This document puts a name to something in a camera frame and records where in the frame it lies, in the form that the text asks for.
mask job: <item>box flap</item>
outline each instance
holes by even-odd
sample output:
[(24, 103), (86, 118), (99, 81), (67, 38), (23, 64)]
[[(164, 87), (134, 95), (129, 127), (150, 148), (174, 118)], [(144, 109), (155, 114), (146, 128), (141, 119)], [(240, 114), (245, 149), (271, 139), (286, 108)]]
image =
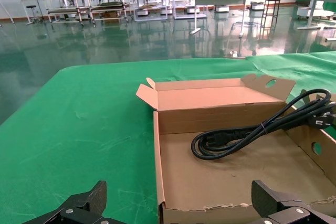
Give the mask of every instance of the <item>box flap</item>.
[(161, 152), (160, 152), (160, 141), (159, 141), (159, 115), (154, 111), (154, 154), (155, 154), (155, 175), (156, 175), (156, 191), (157, 191), (157, 203), (158, 205), (165, 202), (164, 191), (163, 191), (163, 178), (162, 178), (162, 167), (161, 167)]
[(137, 96), (158, 111), (211, 108), (236, 104), (284, 102), (295, 82), (249, 74), (242, 79), (214, 79), (140, 85)]
[(141, 84), (138, 88), (138, 91), (136, 93), (137, 97), (139, 97), (141, 100), (143, 100), (144, 102), (148, 103), (148, 105), (150, 105), (151, 107), (153, 107), (154, 109), (158, 109), (159, 104), (158, 104), (158, 93), (156, 90), (147, 87), (144, 84)]
[(150, 78), (147, 78), (147, 82), (153, 89), (157, 91), (244, 86), (244, 84), (241, 83), (239, 78), (194, 80), (194, 81), (167, 81), (158, 83), (155, 83)]
[(257, 75), (254, 73), (242, 77), (242, 82), (248, 88), (270, 95), (281, 101), (286, 101), (290, 91), (295, 85), (295, 81), (293, 80), (280, 79), (266, 74), (257, 78)]

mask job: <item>table leg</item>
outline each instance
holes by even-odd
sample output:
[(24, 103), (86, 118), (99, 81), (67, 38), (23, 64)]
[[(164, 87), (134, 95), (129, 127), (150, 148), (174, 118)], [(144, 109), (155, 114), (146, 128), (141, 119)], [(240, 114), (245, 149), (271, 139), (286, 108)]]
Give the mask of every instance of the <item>table leg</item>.
[(244, 0), (243, 20), (241, 21), (242, 27), (240, 29), (239, 38), (242, 38), (244, 35), (243, 29), (244, 29), (244, 20), (245, 20), (245, 9), (246, 9), (246, 0)]
[(316, 7), (316, 0), (313, 0), (313, 6), (311, 7), (311, 10), (310, 10), (310, 15), (309, 15), (307, 27), (311, 26), (311, 22), (312, 22), (313, 16), (314, 16), (315, 7)]
[(200, 31), (200, 28), (197, 28), (197, 5), (195, 3), (195, 30), (193, 30), (190, 34), (193, 35)]
[(316, 2), (317, 2), (317, 0), (313, 0), (313, 4), (312, 4), (311, 10), (310, 10), (310, 15), (309, 15), (307, 26), (306, 27), (298, 27), (297, 30), (315, 30), (315, 29), (321, 29), (320, 26), (311, 26), (311, 22), (313, 20), (314, 11), (315, 11), (315, 7), (316, 7)]
[(27, 10), (26, 10), (26, 6), (24, 5), (23, 1), (21, 0), (21, 4), (23, 6), (23, 9), (25, 10), (25, 13), (26, 13), (26, 16), (27, 16), (27, 19), (28, 19), (28, 23), (26, 25), (31, 25), (33, 22), (30, 20), (30, 17), (27, 13)]

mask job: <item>wire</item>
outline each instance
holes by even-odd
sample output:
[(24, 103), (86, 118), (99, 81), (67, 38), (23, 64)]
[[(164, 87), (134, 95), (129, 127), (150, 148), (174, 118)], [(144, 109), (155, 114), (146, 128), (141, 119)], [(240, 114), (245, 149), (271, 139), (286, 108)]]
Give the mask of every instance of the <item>wire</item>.
[[(295, 111), (280, 117), (298, 101), (315, 93), (323, 93), (325, 97), (313, 100)], [(259, 125), (219, 129), (198, 135), (191, 143), (191, 150), (200, 159), (215, 160), (235, 153), (257, 138), (280, 129), (289, 130), (304, 124), (325, 129), (331, 125), (334, 119), (332, 108), (336, 103), (330, 102), (330, 98), (331, 93), (325, 89), (307, 91), (294, 98), (278, 113)]]

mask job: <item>green epoxy floor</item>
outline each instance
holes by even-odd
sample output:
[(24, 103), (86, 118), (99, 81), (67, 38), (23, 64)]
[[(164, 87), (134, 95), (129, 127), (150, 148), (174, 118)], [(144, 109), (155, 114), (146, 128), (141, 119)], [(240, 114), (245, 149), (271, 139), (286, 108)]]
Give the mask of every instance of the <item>green epoxy floor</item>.
[(335, 30), (297, 31), (296, 7), (282, 7), (274, 31), (260, 30), (260, 18), (250, 20), (238, 39), (242, 11), (210, 12), (200, 19), (201, 31), (191, 36), (193, 20), (121, 24), (2, 23), (0, 29), (0, 123), (4, 122), (60, 69), (86, 64), (178, 58), (222, 58), (230, 51), (242, 56), (334, 51), (325, 43)]

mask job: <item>cardboard carton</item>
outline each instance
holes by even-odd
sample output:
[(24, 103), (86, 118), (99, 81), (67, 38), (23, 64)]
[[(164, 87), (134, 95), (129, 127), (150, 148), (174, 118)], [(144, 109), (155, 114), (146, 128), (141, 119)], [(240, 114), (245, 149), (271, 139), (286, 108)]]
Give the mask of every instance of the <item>cardboard carton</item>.
[(102, 13), (103, 18), (113, 18), (113, 19), (107, 19), (104, 20), (105, 23), (118, 23), (119, 19), (117, 19), (119, 17), (118, 12), (106, 12), (106, 13)]
[[(160, 223), (235, 224), (259, 217), (251, 182), (297, 194), (336, 215), (336, 142), (324, 131), (300, 126), (267, 134), (218, 161), (191, 152), (200, 132), (257, 125), (286, 104), (292, 80), (250, 74), (241, 79), (140, 85), (137, 96), (154, 108), (154, 147)], [(319, 143), (318, 155), (312, 147)]]

